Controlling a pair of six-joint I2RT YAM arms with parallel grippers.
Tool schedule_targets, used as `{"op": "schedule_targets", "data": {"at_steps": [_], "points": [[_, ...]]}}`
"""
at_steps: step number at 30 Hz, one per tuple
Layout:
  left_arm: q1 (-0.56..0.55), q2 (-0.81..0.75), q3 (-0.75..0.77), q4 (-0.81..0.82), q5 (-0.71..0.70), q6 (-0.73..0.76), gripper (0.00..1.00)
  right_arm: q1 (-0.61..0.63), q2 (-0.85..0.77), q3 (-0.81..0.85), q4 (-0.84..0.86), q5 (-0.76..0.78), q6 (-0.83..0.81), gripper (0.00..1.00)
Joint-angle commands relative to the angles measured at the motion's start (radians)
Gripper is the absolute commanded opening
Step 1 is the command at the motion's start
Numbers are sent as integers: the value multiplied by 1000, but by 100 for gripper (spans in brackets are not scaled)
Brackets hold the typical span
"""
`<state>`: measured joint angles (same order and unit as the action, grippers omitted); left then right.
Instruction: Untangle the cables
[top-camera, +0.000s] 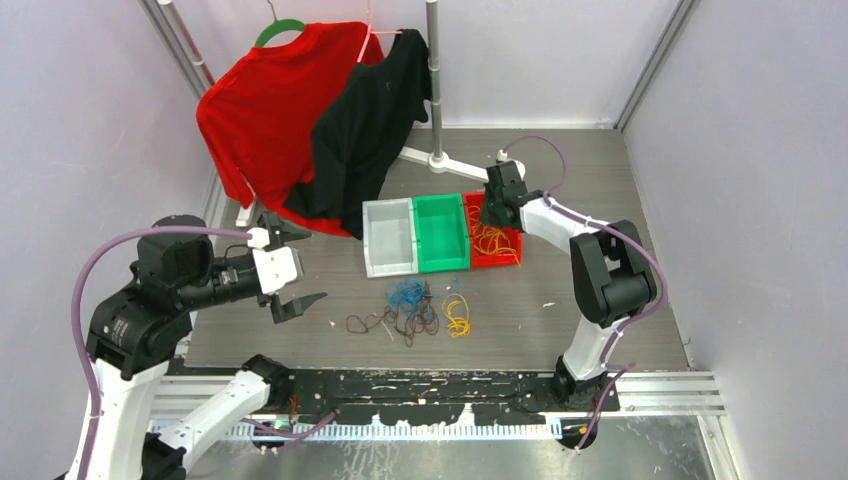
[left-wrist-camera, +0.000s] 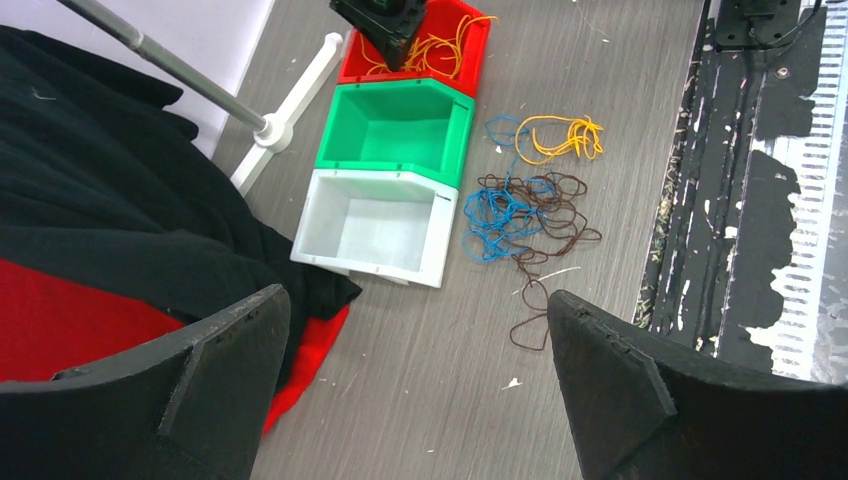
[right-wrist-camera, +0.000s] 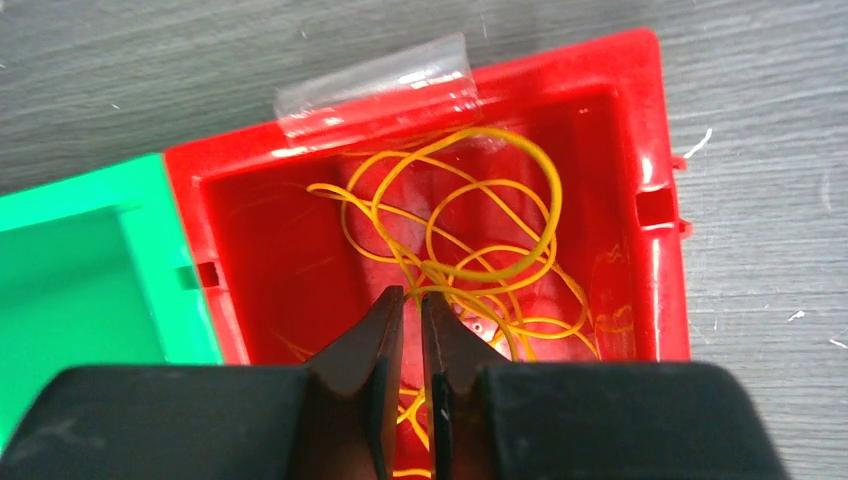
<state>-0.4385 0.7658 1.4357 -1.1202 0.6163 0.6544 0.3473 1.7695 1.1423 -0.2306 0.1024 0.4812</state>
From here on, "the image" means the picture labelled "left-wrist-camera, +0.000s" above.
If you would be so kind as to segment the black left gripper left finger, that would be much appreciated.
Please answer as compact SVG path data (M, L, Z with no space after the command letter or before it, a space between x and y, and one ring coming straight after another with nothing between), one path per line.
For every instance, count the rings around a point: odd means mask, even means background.
M271 285L48 381L3 383L2 477L248 478L289 321L289 296Z

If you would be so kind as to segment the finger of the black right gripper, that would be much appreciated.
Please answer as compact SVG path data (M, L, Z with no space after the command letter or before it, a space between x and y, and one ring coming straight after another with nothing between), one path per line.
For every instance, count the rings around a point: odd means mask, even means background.
M330 0L330 8L357 29L392 72L404 66L426 15L426 0Z

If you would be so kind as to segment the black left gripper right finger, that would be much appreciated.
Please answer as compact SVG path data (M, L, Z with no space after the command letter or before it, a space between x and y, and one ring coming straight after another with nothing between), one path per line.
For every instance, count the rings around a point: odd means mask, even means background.
M843 479L847 389L700 354L558 290L553 363L586 479Z

